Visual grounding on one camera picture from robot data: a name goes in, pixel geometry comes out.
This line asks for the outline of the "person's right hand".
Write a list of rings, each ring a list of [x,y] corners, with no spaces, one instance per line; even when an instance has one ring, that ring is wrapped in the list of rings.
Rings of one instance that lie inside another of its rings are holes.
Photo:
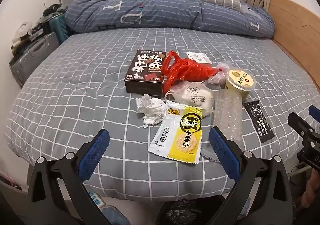
[[[308,208],[317,195],[317,191],[320,186],[319,173],[317,170],[313,169],[310,179],[306,184],[306,191],[302,196],[301,205],[303,208]]]

